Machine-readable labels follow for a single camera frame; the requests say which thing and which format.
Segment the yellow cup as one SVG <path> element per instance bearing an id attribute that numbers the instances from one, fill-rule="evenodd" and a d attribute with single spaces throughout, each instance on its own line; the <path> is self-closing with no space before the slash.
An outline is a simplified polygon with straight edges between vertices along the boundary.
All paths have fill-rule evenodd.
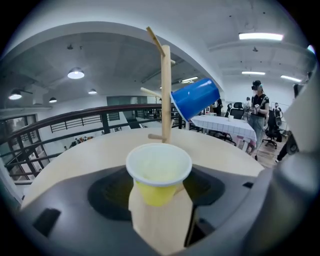
<path id="1" fill-rule="evenodd" d="M 153 207 L 171 201 L 192 166 L 192 159 L 186 151 L 167 143 L 140 145 L 127 155 L 125 162 L 144 202 Z"/>

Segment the blue cup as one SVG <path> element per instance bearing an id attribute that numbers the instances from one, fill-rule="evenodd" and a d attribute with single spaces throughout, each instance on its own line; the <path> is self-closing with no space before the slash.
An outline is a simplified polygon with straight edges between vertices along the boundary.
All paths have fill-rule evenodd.
<path id="1" fill-rule="evenodd" d="M 214 81 L 204 78 L 170 93 L 171 101 L 187 123 L 205 108 L 214 104 L 220 93 Z"/>

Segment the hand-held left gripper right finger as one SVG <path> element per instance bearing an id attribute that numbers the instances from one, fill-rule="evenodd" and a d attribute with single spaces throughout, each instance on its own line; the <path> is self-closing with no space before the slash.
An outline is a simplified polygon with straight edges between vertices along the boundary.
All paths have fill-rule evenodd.
<path id="1" fill-rule="evenodd" d="M 183 256 L 243 256 L 245 237 L 256 216 L 251 207 L 258 175 L 194 165 L 184 181 L 191 220 Z"/>

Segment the white checked cloth table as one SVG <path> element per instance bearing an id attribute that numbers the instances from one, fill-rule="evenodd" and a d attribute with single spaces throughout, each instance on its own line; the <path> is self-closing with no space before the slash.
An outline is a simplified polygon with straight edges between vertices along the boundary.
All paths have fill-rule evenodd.
<path id="1" fill-rule="evenodd" d="M 244 120 L 214 115 L 198 115 L 193 117 L 191 122 L 206 133 L 218 132 L 222 134 L 223 140 L 231 139 L 236 147 L 242 146 L 241 149 L 244 152 L 248 147 L 256 148 L 256 133 Z"/>

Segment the black office chair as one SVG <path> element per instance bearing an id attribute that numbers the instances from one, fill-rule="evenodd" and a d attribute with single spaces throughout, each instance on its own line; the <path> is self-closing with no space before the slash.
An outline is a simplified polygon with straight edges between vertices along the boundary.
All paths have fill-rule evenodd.
<path id="1" fill-rule="evenodd" d="M 267 128 L 265 130 L 266 138 L 262 140 L 265 142 L 265 146 L 272 144 L 275 149 L 278 147 L 278 143 L 282 142 L 282 135 L 280 128 L 277 125 L 277 117 L 272 110 L 269 110 Z"/>
<path id="2" fill-rule="evenodd" d="M 227 111 L 224 115 L 225 118 L 229 116 L 233 116 L 236 120 L 241 120 L 244 116 L 245 110 L 243 108 L 243 104 L 241 102 L 229 103 L 227 105 Z"/>

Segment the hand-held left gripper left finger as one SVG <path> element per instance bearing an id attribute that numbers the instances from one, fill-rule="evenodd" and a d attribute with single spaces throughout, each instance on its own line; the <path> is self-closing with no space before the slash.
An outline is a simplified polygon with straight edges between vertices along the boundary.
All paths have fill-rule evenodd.
<path id="1" fill-rule="evenodd" d="M 46 255 L 160 256 L 133 228 L 132 188 L 123 166 L 68 178 L 24 207 L 19 219 Z"/>

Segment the wooden cup stand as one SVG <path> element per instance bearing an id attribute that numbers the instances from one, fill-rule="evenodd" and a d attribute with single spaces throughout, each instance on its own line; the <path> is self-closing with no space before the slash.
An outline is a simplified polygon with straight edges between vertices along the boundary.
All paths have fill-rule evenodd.
<path id="1" fill-rule="evenodd" d="M 176 62 L 171 59 L 171 51 L 169 45 L 161 45 L 153 30 L 148 26 L 146 28 L 148 34 L 156 45 L 160 53 L 161 61 L 161 94 L 152 90 L 141 87 L 140 90 L 154 97 L 161 99 L 161 131 L 162 135 L 148 134 L 151 140 L 161 140 L 162 143 L 171 143 L 171 131 L 173 126 L 172 121 L 172 105 L 171 105 L 171 92 L 172 92 L 172 65 Z"/>

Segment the large pendant lamp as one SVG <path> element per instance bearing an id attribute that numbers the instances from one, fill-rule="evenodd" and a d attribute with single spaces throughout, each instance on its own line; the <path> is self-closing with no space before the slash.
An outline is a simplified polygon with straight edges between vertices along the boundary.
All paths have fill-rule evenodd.
<path id="1" fill-rule="evenodd" d="M 14 89 L 12 90 L 12 92 L 10 93 L 8 99 L 15 101 L 15 100 L 19 100 L 22 98 L 22 94 L 21 91 L 19 89 Z"/>
<path id="2" fill-rule="evenodd" d="M 69 79 L 78 80 L 78 79 L 84 78 L 85 77 L 85 73 L 81 68 L 74 67 L 68 72 L 67 77 Z"/>

